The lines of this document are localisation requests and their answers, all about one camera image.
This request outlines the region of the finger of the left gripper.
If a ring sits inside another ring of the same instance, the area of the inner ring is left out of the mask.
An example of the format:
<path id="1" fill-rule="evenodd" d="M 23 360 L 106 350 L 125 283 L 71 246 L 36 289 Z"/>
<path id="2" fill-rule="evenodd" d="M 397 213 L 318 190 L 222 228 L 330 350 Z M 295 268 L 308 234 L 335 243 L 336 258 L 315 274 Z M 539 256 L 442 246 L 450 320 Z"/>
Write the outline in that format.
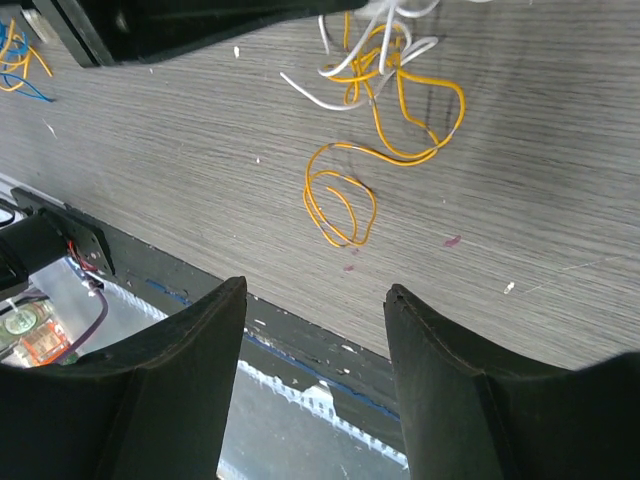
<path id="1" fill-rule="evenodd" d="M 34 1 L 85 68 L 155 64 L 279 22 L 358 10 L 360 0 Z"/>

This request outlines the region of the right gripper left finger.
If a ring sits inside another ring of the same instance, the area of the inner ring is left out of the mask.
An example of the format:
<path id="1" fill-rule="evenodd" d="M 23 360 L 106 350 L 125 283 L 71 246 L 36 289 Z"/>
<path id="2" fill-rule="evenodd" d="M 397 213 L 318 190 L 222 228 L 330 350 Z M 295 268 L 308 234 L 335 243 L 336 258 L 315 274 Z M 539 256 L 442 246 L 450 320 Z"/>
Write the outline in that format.
<path id="1" fill-rule="evenodd" d="M 1 369 L 5 479 L 212 479 L 243 338 L 247 284 L 70 365 Z"/>

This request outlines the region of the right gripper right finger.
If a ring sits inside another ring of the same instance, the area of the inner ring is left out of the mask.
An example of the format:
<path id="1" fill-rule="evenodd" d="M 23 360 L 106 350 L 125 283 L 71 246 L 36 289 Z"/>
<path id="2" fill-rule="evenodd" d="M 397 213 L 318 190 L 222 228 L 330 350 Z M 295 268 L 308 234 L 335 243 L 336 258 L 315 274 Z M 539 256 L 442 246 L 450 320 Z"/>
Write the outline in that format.
<path id="1" fill-rule="evenodd" d="M 639 356 L 569 370 L 510 351 L 402 285 L 384 303 L 415 479 L 635 479 Z"/>

